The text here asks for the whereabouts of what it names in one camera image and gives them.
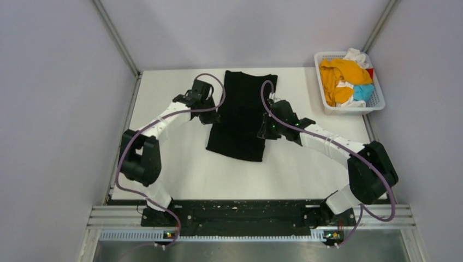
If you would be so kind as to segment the black t shirt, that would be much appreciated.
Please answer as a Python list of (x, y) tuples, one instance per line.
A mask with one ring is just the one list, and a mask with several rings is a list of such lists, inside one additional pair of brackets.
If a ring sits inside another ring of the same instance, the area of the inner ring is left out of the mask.
[(263, 161), (265, 140), (257, 136), (265, 112), (260, 91), (267, 80), (276, 88), (277, 79), (274, 74), (253, 76), (225, 72), (225, 101), (218, 108), (220, 121), (211, 128), (208, 151), (238, 160)]

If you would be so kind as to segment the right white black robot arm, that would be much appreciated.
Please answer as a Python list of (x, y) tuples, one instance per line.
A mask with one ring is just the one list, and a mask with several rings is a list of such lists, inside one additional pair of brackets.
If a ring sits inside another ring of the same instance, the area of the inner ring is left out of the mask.
[(320, 218), (325, 224), (334, 225), (343, 212), (372, 204), (385, 194), (393, 197), (392, 187), (397, 184), (398, 175), (380, 142), (351, 141), (322, 128), (314, 120), (299, 119), (286, 100), (264, 98), (262, 103), (265, 113), (259, 138), (285, 138), (315, 150), (347, 169), (347, 185), (328, 195), (320, 205)]

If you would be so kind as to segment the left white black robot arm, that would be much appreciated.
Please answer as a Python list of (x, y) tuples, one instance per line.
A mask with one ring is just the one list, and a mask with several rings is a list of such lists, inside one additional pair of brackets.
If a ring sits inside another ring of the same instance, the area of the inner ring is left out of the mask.
[(173, 98), (159, 116), (122, 135), (115, 186), (143, 197), (147, 206), (155, 210), (154, 218), (161, 225), (169, 225), (175, 219), (175, 211), (169, 207), (172, 197), (159, 180), (161, 145), (171, 132), (196, 117), (202, 124), (218, 122), (218, 106), (213, 93), (211, 84), (195, 79), (191, 89)]

